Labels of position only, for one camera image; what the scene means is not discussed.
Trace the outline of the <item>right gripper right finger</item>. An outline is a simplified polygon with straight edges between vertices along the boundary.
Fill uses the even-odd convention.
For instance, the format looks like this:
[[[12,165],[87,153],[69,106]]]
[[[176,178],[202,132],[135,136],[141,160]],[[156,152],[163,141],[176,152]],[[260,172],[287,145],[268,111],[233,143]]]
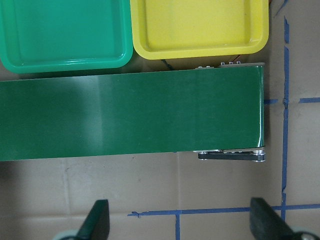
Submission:
[[[249,227],[255,240],[300,239],[300,234],[294,232],[272,207],[259,197],[250,200]]]

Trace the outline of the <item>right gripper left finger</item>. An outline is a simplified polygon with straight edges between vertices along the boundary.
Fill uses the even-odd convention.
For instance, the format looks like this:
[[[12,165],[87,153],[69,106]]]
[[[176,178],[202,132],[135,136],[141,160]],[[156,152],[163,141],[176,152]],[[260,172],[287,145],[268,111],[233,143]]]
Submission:
[[[76,240],[107,240],[110,234],[110,212],[107,199],[96,200],[75,235]]]

